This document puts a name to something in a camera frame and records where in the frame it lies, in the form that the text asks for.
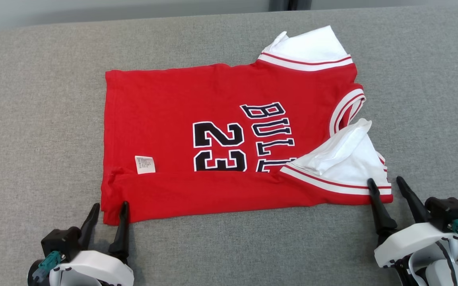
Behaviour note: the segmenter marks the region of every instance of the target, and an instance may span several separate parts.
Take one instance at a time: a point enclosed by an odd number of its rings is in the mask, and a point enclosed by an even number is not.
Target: red fabric
[[[256,172],[259,160],[291,160],[307,154],[329,138],[329,123],[338,103],[354,83],[354,64],[315,72],[276,66],[261,60],[250,65],[211,66],[106,73],[104,176],[101,209],[104,223],[117,224],[122,201],[129,201],[131,221],[219,212],[250,211],[318,203],[368,203],[366,196],[323,194],[285,174],[280,166]],[[279,102],[285,114],[249,118],[241,105]],[[349,108],[340,128],[347,125]],[[291,134],[257,136],[252,126],[287,119]],[[237,123],[244,142],[221,146],[211,134],[211,146],[194,147],[193,124],[212,122],[227,138],[228,124]],[[264,127],[262,132],[275,127]],[[266,148],[258,156],[258,142],[293,139],[292,145]],[[210,150],[213,158],[244,152],[245,172],[194,172],[194,158]],[[137,175],[134,156],[153,157],[155,173]],[[228,160],[227,165],[234,164]]]

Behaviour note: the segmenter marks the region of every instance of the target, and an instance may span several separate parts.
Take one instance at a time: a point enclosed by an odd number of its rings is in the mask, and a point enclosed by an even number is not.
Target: basketball jersey
[[[331,27],[283,32],[249,65],[108,71],[104,223],[122,201],[131,222],[368,203],[369,174],[390,201],[369,123],[345,128],[365,101],[356,73]]]

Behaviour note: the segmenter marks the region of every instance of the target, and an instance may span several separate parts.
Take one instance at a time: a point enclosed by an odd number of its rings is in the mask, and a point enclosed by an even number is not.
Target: red jersey
[[[280,171],[358,113],[365,96],[356,73],[330,27],[284,32],[249,65],[107,72],[104,222],[118,222],[122,201],[132,222],[368,203],[366,183],[354,178],[307,172],[318,186]],[[339,185],[359,192],[332,190]]]

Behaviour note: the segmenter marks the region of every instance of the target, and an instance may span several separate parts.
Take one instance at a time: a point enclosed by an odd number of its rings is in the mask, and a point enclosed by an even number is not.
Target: care label
[[[155,172],[155,161],[151,157],[135,156],[137,165],[137,174],[146,174]]]

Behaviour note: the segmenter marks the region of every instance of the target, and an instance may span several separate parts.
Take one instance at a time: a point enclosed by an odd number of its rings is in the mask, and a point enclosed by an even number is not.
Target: gray fabric surface
[[[104,72],[254,61],[281,31],[331,24],[366,90],[360,117],[418,196],[458,198],[458,7],[280,12],[28,27],[0,33],[0,286],[24,285],[53,228],[100,199]],[[388,205],[413,222],[398,195]],[[116,228],[99,224],[105,251]],[[377,267],[369,206],[145,221],[135,285],[399,285]]]

